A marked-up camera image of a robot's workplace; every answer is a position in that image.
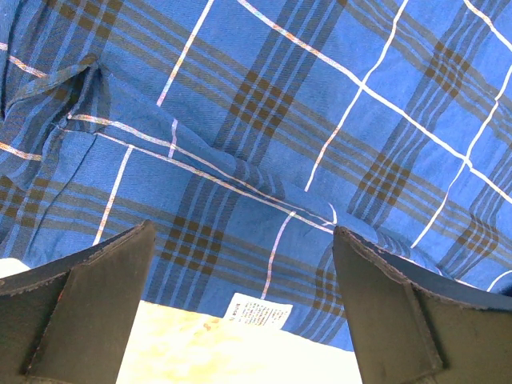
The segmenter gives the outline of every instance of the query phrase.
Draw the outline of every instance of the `beige floor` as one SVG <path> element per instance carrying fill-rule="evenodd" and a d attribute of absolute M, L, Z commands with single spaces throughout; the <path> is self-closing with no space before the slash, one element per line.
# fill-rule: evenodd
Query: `beige floor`
<path fill-rule="evenodd" d="M 141 302 L 118 376 L 139 383 L 360 384 L 354 354 L 281 330 Z"/>

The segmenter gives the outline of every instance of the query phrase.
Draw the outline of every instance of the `blue plaid fabric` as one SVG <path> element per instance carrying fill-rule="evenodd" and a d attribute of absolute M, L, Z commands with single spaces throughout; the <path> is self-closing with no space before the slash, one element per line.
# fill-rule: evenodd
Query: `blue plaid fabric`
<path fill-rule="evenodd" d="M 512 285 L 510 0 L 0 2 L 0 257 L 40 266 L 142 221 L 144 299 L 237 292 L 350 350 L 345 226 Z"/>

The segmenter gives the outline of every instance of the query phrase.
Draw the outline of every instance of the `plaid shirt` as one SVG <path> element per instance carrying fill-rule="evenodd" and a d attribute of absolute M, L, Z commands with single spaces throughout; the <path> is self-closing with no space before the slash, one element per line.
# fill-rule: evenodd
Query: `plaid shirt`
<path fill-rule="evenodd" d="M 0 257 L 145 218 L 144 299 L 351 349 L 336 225 L 512 284 L 510 0 L 0 2 Z"/>

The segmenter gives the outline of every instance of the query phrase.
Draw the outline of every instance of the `white stripe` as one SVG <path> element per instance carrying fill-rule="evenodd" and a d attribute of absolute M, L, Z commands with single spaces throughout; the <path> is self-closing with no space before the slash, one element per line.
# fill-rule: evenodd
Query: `white stripe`
<path fill-rule="evenodd" d="M 496 28 L 494 28 L 494 25 L 493 25 L 493 22 L 490 20 L 489 16 L 487 16 L 486 14 L 484 14 L 483 12 L 481 12 L 480 10 L 478 10 L 473 4 L 471 4 L 471 2 L 469 0 L 464 0 L 464 3 L 467 5 L 467 7 L 471 10 L 471 12 L 473 12 L 474 14 L 476 14 L 477 16 L 479 16 L 485 24 L 487 24 L 490 28 L 490 30 L 492 30 L 494 32 L 494 34 L 496 35 L 497 38 L 499 38 L 499 40 L 506 45 L 506 47 L 512 52 L 512 43 L 510 43 L 506 38 L 505 36 L 503 36 L 502 34 L 500 34 L 498 32 L 498 30 L 496 30 Z"/>
<path fill-rule="evenodd" d="M 15 64 L 20 70 L 23 70 L 28 74 L 32 74 L 33 76 L 36 76 L 38 78 L 45 78 L 47 76 L 47 74 L 45 74 L 44 72 L 41 72 L 40 70 L 36 70 L 35 68 L 32 68 L 31 66 L 24 64 L 21 60 L 17 59 L 14 56 L 9 56 L 9 61 Z"/>
<path fill-rule="evenodd" d="M 278 198 L 275 198 L 274 196 L 271 196 L 271 195 L 268 195 L 268 194 L 264 194 L 259 189 L 253 187 L 251 184 L 248 184 L 248 183 L 246 183 L 246 182 L 244 182 L 242 180 L 239 180 L 239 179 L 233 177 L 230 174 L 227 174 L 226 172 L 224 172 L 223 170 L 217 168 L 215 165 L 213 165 L 212 163 L 208 162 L 207 160 L 205 160 L 203 158 L 200 158 L 199 156 L 196 156 L 195 154 L 192 154 L 191 152 L 189 152 L 187 150 L 184 150 L 183 148 L 177 146 L 176 144 L 173 144 L 173 143 L 165 141 L 165 140 L 161 140 L 159 138 L 153 138 L 152 136 L 148 136 L 147 134 L 143 134 L 142 132 L 136 130 L 135 128 L 133 128 L 131 126 L 128 126 L 127 124 L 124 124 L 122 122 L 113 122 L 111 120 L 107 120 L 106 118 L 96 118 L 94 116 L 89 116 L 89 115 L 85 115 L 85 114 L 78 114 L 78 115 L 75 115 L 75 116 L 69 116 L 68 118 L 72 119 L 72 120 L 82 120 L 82 121 L 85 121 L 85 122 L 95 122 L 97 124 L 102 124 L 102 125 L 105 125 L 105 126 L 115 126 L 116 128 L 124 130 L 125 132 L 129 132 L 129 133 L 133 134 L 134 136 L 136 136 L 138 138 L 142 138 L 144 140 L 147 140 L 149 142 L 153 142 L 155 144 L 159 144 L 161 146 L 166 146 L 166 147 L 174 148 L 178 152 L 181 152 L 182 154 L 184 154 L 184 155 L 186 155 L 186 156 L 188 156 L 188 157 L 190 157 L 190 158 L 200 162 L 201 164 L 204 164 L 204 165 L 208 166 L 212 170 L 215 170 L 215 171 L 219 172 L 222 176 L 242 184 L 244 187 L 252 190 L 253 192 L 255 192 L 255 193 L 257 193 L 257 194 L 259 194 L 259 195 L 261 195 L 261 196 L 263 196 L 265 198 L 268 198 L 269 200 L 272 200 L 274 202 L 278 202 L 278 203 L 284 204 L 284 205 L 289 206 L 290 208 L 292 208 L 294 210 L 300 210 L 302 212 L 305 212 L 305 213 L 309 214 L 310 216 L 312 216 L 314 218 L 317 218 L 318 220 L 323 221 L 325 223 L 324 225 L 332 225 L 332 222 L 330 222 L 328 220 L 325 220 L 321 216 L 317 216 L 316 214 L 312 214 L 312 213 L 308 212 L 307 210 L 304 210 L 303 208 L 300 208 L 298 206 L 294 206 L 293 204 L 289 204 L 287 202 L 279 200 Z M 110 136 L 106 136 L 106 135 L 104 135 L 104 136 L 107 137 L 107 138 L 110 138 L 111 140 L 115 140 L 116 142 L 123 143 L 122 141 L 117 141 L 117 139 L 113 139 Z"/>
<path fill-rule="evenodd" d="M 354 99 L 349 104 L 348 108 L 345 110 L 345 113 L 343 114 L 342 119 L 338 123 L 338 126 L 336 126 L 336 129 L 333 131 L 332 135 L 329 137 L 329 139 L 327 139 L 327 141 L 323 145 L 322 149 L 320 150 L 320 153 L 318 154 L 317 159 L 314 162 L 313 169 L 311 170 L 310 179 L 308 180 L 308 182 L 306 184 L 306 188 L 304 189 L 306 192 L 310 189 L 311 183 L 313 181 L 314 174 L 315 174 L 315 172 L 316 172 L 316 170 L 318 168 L 318 165 L 320 164 L 320 161 L 323 158 L 324 153 L 326 152 L 327 147 L 329 146 L 330 142 L 332 142 L 334 140 L 334 138 L 336 137 L 336 135 L 338 134 L 338 132 L 342 128 L 343 124 L 345 123 L 345 120 L 346 120 L 347 116 L 349 115 L 350 111 L 354 107 L 354 104 L 358 100 L 359 95 L 362 92 L 362 88 L 364 87 L 364 85 L 368 81 L 368 78 L 378 68 L 378 66 L 381 65 L 382 61 L 384 60 L 384 57 L 386 56 L 386 53 L 387 53 L 388 49 L 390 48 L 391 43 L 393 41 L 393 38 L 394 38 L 394 36 L 396 34 L 398 20 L 400 19 L 400 16 L 402 16 L 403 10 L 406 8 L 406 5 L 407 5 L 408 1 L 409 0 L 404 0 L 402 5 L 398 9 L 398 12 L 394 16 L 394 19 L 393 19 L 393 26 L 391 28 L 390 36 L 388 37 L 388 39 L 386 41 L 386 44 L 384 45 L 384 48 L 382 49 L 380 57 L 378 58 L 378 60 L 375 63 L 375 65 L 368 71 L 368 73 L 366 74 L 366 76 L 362 80 L 361 85 L 359 86 L 358 92 L 354 96 Z"/>
<path fill-rule="evenodd" d="M 173 135 L 173 142 L 170 144 L 169 155 L 168 157 L 172 158 L 174 154 L 174 148 L 176 148 L 176 127 L 178 126 L 178 120 L 173 121 L 173 125 L 171 127 L 171 133 Z"/>
<path fill-rule="evenodd" d="M 128 162 L 128 158 L 130 157 L 132 150 L 134 150 L 134 146 L 128 146 L 128 149 L 125 152 L 125 157 L 122 158 L 122 162 L 118 171 L 118 176 L 115 178 L 114 187 L 112 188 L 112 192 L 110 192 L 109 201 L 106 204 L 105 212 L 103 212 L 102 220 L 99 223 L 98 232 L 96 233 L 96 238 L 94 239 L 93 246 L 98 244 L 99 241 L 102 239 L 102 233 L 105 229 L 106 220 L 108 219 L 110 210 L 112 209 L 112 205 L 114 204 L 115 195 L 118 192 L 119 184 L 121 184 L 122 174 L 125 171 L 126 163 Z"/>
<path fill-rule="evenodd" d="M 166 140 L 161 140 L 159 138 L 149 136 L 148 134 L 144 134 L 143 132 L 128 126 L 127 124 L 123 124 L 122 122 L 114 122 L 112 120 L 107 120 L 106 118 L 96 118 L 94 116 L 89 116 L 88 114 L 76 114 L 75 116 L 68 116 L 68 119 L 81 120 L 83 122 L 94 122 L 103 126 L 115 126 L 116 128 L 124 130 L 125 132 L 128 132 L 137 138 L 141 138 L 142 140 L 146 140 L 147 142 L 152 142 L 153 144 L 158 144 L 160 146 L 172 146 L 172 143 L 167 142 Z"/>
<path fill-rule="evenodd" d="M 4 42 L 0 42 L 0 50 L 4 50 L 7 52 L 9 49 L 9 46 L 5 44 Z M 37 76 L 38 78 L 45 78 L 47 74 L 44 72 L 41 72 L 40 70 L 36 70 L 35 68 L 32 68 L 31 66 L 28 66 L 24 62 L 22 62 L 19 58 L 16 58 L 13 55 L 9 55 L 9 61 L 15 64 L 20 70 L 23 70 L 29 74 L 32 74 L 34 76 Z"/>
<path fill-rule="evenodd" d="M 489 124 L 490 120 L 492 119 L 493 115 L 494 115 L 494 112 L 496 111 L 496 109 L 498 108 L 499 106 L 499 99 L 501 96 L 503 96 L 503 94 L 505 93 L 505 89 L 506 89 L 506 86 L 508 85 L 509 83 L 509 80 L 510 80 L 510 75 L 512 74 L 512 66 L 510 66 L 508 72 L 506 73 L 506 76 L 505 76 L 505 80 L 503 81 L 503 84 L 502 84 L 502 88 L 500 89 L 500 91 L 498 92 L 498 95 L 494 98 L 495 100 L 495 103 L 494 103 L 494 106 L 492 108 L 492 110 L 490 111 L 489 113 L 489 116 L 487 116 L 486 120 L 482 123 L 482 125 L 480 126 L 480 129 L 478 130 L 477 134 L 474 136 L 473 140 L 471 141 L 471 144 L 470 146 L 468 147 L 467 149 L 467 152 L 466 152 L 466 157 L 469 159 L 470 156 L 471 156 L 471 151 L 473 150 L 474 146 L 476 145 L 478 139 L 480 138 L 480 136 L 482 136 L 483 134 L 483 131 L 484 129 L 487 127 L 487 124 Z M 448 194 L 450 193 L 450 189 L 452 187 L 452 185 L 457 181 L 458 177 L 461 175 L 462 173 L 462 170 L 464 170 L 466 166 L 466 163 L 464 162 L 460 169 L 458 170 L 457 174 L 455 175 L 455 178 L 454 180 L 451 182 L 450 186 L 448 187 L 448 190 L 446 191 L 446 194 L 445 194 L 445 198 L 442 200 L 442 204 L 439 206 L 438 210 L 435 211 L 435 214 L 434 216 L 432 216 L 432 218 L 430 219 L 430 221 L 428 222 L 428 224 L 425 226 L 425 228 L 423 229 L 423 231 L 420 233 L 420 235 L 416 238 L 416 240 L 414 240 L 412 246 L 410 246 L 411 248 L 414 248 L 416 247 L 416 245 L 420 242 L 420 240 L 423 238 L 423 236 L 425 236 L 426 232 L 432 227 L 432 225 L 434 224 L 434 221 L 436 220 L 436 218 L 439 216 L 439 214 L 441 213 L 442 211 L 442 208 L 445 206 L 446 204 L 446 200 L 448 199 Z M 471 167 L 470 168 L 470 171 L 473 172 L 474 174 L 475 173 L 475 170 Z M 512 198 L 510 198 L 509 196 L 507 196 L 507 194 L 505 192 L 503 192 L 498 186 L 496 186 L 491 180 L 489 180 L 487 178 L 487 176 L 483 175 L 483 174 L 480 174 L 478 175 L 480 177 L 480 179 L 486 181 L 486 183 L 493 187 L 494 190 L 496 190 L 501 196 L 504 197 L 505 200 L 507 200 L 508 202 L 512 203 Z"/>
<path fill-rule="evenodd" d="M 116 143 L 121 144 L 123 146 L 132 146 L 131 144 L 127 144 L 127 143 L 123 142 L 122 140 L 119 140 L 117 138 L 112 138 L 111 136 L 107 136 L 106 134 L 101 134 L 101 133 L 96 133 L 96 134 L 98 136 L 102 136 L 103 138 L 107 138 L 107 139 L 112 140 L 113 142 L 116 142 Z M 196 174 L 197 176 L 200 176 L 202 178 L 206 178 L 206 179 L 214 182 L 215 184 L 219 184 L 220 186 L 224 186 L 228 190 L 232 190 L 233 192 L 241 194 L 242 196 L 246 196 L 248 198 L 252 198 L 253 200 L 255 200 L 257 202 L 261 202 L 261 203 L 263 203 L 263 204 L 265 204 L 267 206 L 272 206 L 273 208 L 275 208 L 277 210 L 280 210 L 282 212 L 285 212 L 287 214 L 290 214 L 292 212 L 292 211 L 287 210 L 286 208 L 284 208 L 282 206 L 279 206 L 277 204 L 273 204 L 272 202 L 268 202 L 267 200 L 259 198 L 258 196 L 254 196 L 252 194 L 248 194 L 247 192 L 245 192 L 243 190 L 240 190 L 236 186 L 232 186 L 231 184 L 229 184 L 227 182 L 219 180 L 215 176 L 211 176 L 210 174 L 207 174 L 206 172 L 203 172 L 202 170 L 198 170 L 196 168 L 193 168 L 192 166 L 189 166 L 189 165 L 187 165 L 187 164 L 185 164 L 183 162 L 179 162 L 178 160 L 174 160 L 173 158 L 168 158 L 167 156 L 162 156 L 160 154 L 156 154 L 154 152 L 151 152 L 150 150 L 144 150 L 143 148 L 139 148 L 137 146 L 132 146 L 132 147 L 134 149 L 140 151 L 140 152 L 143 152 L 144 154 L 148 154 L 149 156 L 153 156 L 154 158 L 158 158 L 160 160 L 163 160 L 164 162 L 170 162 L 171 164 L 174 164 L 174 165 L 176 165 L 176 166 L 178 166 L 178 167 L 180 167 L 180 168 L 182 168 L 184 170 L 188 170 L 189 172 L 191 172 L 193 174 Z M 327 232 L 328 234 L 333 234 L 332 230 L 324 228 L 323 226 L 320 226 L 319 224 L 317 224 L 315 222 L 312 222 L 311 220 L 308 220 L 307 218 L 299 216 L 298 214 L 295 214 L 294 218 L 296 218 L 297 220 L 300 220 L 301 222 L 304 222 L 305 224 L 307 224 L 309 226 L 312 226 L 313 228 L 317 228 L 319 230 Z"/>
<path fill-rule="evenodd" d="M 503 272 L 502 274 L 500 274 L 498 277 L 496 277 L 496 279 L 490 284 L 489 288 L 487 288 L 487 292 L 490 292 L 490 290 L 492 290 L 494 288 L 494 286 L 496 285 L 496 283 L 501 279 L 501 278 L 504 278 L 505 276 L 507 276 L 508 274 L 512 274 L 512 270 L 508 270 L 507 272 Z"/>
<path fill-rule="evenodd" d="M 3 142 L 0 142 L 0 150 L 9 152 L 10 154 L 16 155 L 19 158 L 24 158 L 25 160 L 34 160 L 36 162 L 40 162 L 42 160 L 42 156 L 40 154 L 28 154 L 27 152 L 17 150 L 16 148 L 13 148 L 12 146 L 9 146 Z"/>
<path fill-rule="evenodd" d="M 460 158 L 461 160 L 463 160 L 464 162 L 467 162 L 466 160 L 466 157 L 463 155 L 463 154 L 460 154 L 459 152 L 457 152 L 456 150 L 454 150 L 449 144 L 445 143 L 443 140 L 441 140 L 440 138 L 438 138 L 436 135 L 432 134 L 431 132 L 429 132 L 424 126 L 422 126 L 421 124 L 419 124 L 418 122 L 416 122 L 415 120 L 412 119 L 411 116 L 409 116 L 404 110 L 402 110 L 401 108 L 399 108 L 398 106 L 396 106 L 395 104 L 393 104 L 392 102 L 390 102 L 389 100 L 385 99 L 383 96 L 381 96 L 380 94 L 377 94 L 374 90 L 372 90 L 371 88 L 369 88 L 366 84 L 363 84 L 361 82 L 361 80 L 358 79 L 358 77 L 353 74 L 352 72 L 350 72 L 347 68 L 345 68 L 344 66 L 342 66 L 341 64 L 337 63 L 335 60 L 333 60 L 332 58 L 328 58 L 327 56 L 325 56 L 322 52 L 319 52 L 318 50 L 316 50 L 315 48 L 313 48 L 312 46 L 308 46 L 306 43 L 304 43 L 302 40 L 300 40 L 299 38 L 296 38 L 295 36 L 292 35 L 292 33 L 288 32 L 287 30 L 284 30 L 283 28 L 281 28 L 280 26 L 278 26 L 277 24 L 275 24 L 274 22 L 272 22 L 271 20 L 268 19 L 267 16 L 263 15 L 261 12 L 259 12 L 256 8 L 254 8 L 251 4 L 249 4 L 246 0 L 238 0 L 238 2 L 243 5 L 249 12 L 251 12 L 254 16 L 256 16 L 257 18 L 259 18 L 262 22 L 264 22 L 265 24 L 267 24 L 270 28 L 272 28 L 273 30 L 276 30 L 277 32 L 279 32 L 280 34 L 282 34 L 284 37 L 288 38 L 289 40 L 291 40 L 292 42 L 294 42 L 295 44 L 297 44 L 298 46 L 300 46 L 301 48 L 303 48 L 304 50 L 307 50 L 308 52 L 314 54 L 317 58 L 319 58 L 320 60 L 322 60 L 323 62 L 325 62 L 326 64 L 329 64 L 330 66 L 332 66 L 333 68 L 335 68 L 336 70 L 339 70 L 340 72 L 342 72 L 344 75 L 346 75 L 350 80 L 352 80 L 356 85 L 360 86 L 361 88 L 363 88 L 363 90 L 365 92 L 368 93 L 369 96 L 371 96 L 372 98 L 375 98 L 376 100 L 380 101 L 382 104 L 384 104 L 385 106 L 387 106 L 388 108 L 394 110 L 395 112 L 397 112 L 398 114 L 400 114 L 401 116 L 403 116 L 408 122 L 410 122 L 413 126 L 415 126 L 416 128 L 418 128 L 422 133 L 424 133 L 425 136 L 427 136 L 428 138 L 430 138 L 432 141 L 434 141 L 436 144 L 440 145 L 442 148 L 444 148 L 445 150 L 447 150 L 448 152 L 450 152 L 453 156 L 455 156 L 456 158 Z"/>
<path fill-rule="evenodd" d="M 466 168 L 466 164 L 465 163 L 463 163 L 461 165 L 461 167 L 459 168 L 457 174 L 455 175 L 455 178 L 452 180 L 452 182 L 448 186 L 448 190 L 446 191 L 445 197 L 442 200 L 441 205 L 435 211 L 435 214 L 430 218 L 430 221 L 425 226 L 425 228 L 423 228 L 422 232 L 419 234 L 419 236 L 416 238 L 416 240 L 414 240 L 412 246 L 410 246 L 411 248 L 415 248 L 416 247 L 416 245 L 420 242 L 420 240 L 423 238 L 423 236 L 425 236 L 425 234 L 428 232 L 428 230 L 432 227 L 432 224 L 434 224 L 436 218 L 438 218 L 439 214 L 441 213 L 442 209 L 444 208 L 444 206 L 446 204 L 446 201 L 448 200 L 448 193 L 450 192 L 450 189 L 451 189 L 452 185 L 455 184 L 455 182 L 457 181 L 458 177 L 461 175 L 461 173 L 464 170 L 464 168 Z"/>
<path fill-rule="evenodd" d="M 185 56 L 188 53 L 190 46 L 192 46 L 195 36 L 198 34 L 202 23 L 205 21 L 205 18 L 208 15 L 208 12 L 210 12 L 210 8 L 213 3 L 214 3 L 214 0 L 208 0 L 208 3 L 206 4 L 204 10 L 202 10 L 202 13 L 201 13 L 201 16 L 199 17 L 198 22 L 195 24 L 195 27 L 192 30 L 192 33 L 190 34 L 189 39 L 186 41 L 186 44 L 183 47 L 182 54 L 180 54 L 178 61 L 174 65 L 173 71 L 170 73 L 170 76 L 169 76 L 169 79 L 167 80 L 166 86 L 164 86 L 162 94 L 160 94 L 160 97 L 158 98 L 157 106 L 161 106 L 164 98 L 166 98 L 166 95 L 167 95 L 167 92 L 169 91 L 170 85 L 173 83 L 174 78 L 176 77 L 176 74 L 179 71 L 179 67 L 182 66 L 183 60 L 185 59 Z"/>
<path fill-rule="evenodd" d="M 333 211 L 333 221 L 332 222 L 326 222 L 323 225 L 326 226 L 328 224 L 331 224 L 331 225 L 335 226 L 336 224 L 338 224 L 338 214 L 336 213 L 336 210 L 334 209 L 333 205 L 331 203 L 328 203 L 328 204 L 329 204 L 330 208 Z"/>
<path fill-rule="evenodd" d="M 263 288 L 262 296 L 260 297 L 263 300 L 266 296 L 266 292 L 269 289 L 270 280 L 272 279 L 272 264 L 274 263 L 275 253 L 278 250 L 279 241 L 281 240 L 282 232 L 285 230 L 286 225 L 290 219 L 295 216 L 295 212 L 290 212 L 286 217 L 285 221 L 281 224 L 281 228 L 279 228 L 278 236 L 275 238 L 274 246 L 272 247 L 272 252 L 270 253 L 269 265 L 266 270 L 266 282 L 265 287 Z"/>

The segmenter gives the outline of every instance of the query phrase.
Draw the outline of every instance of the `care label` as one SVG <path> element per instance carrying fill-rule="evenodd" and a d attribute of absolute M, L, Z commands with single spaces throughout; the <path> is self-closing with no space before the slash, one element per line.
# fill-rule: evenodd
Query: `care label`
<path fill-rule="evenodd" d="M 280 330 L 290 316 L 292 307 L 291 304 L 277 304 L 236 293 L 231 299 L 224 318 L 232 322 Z"/>

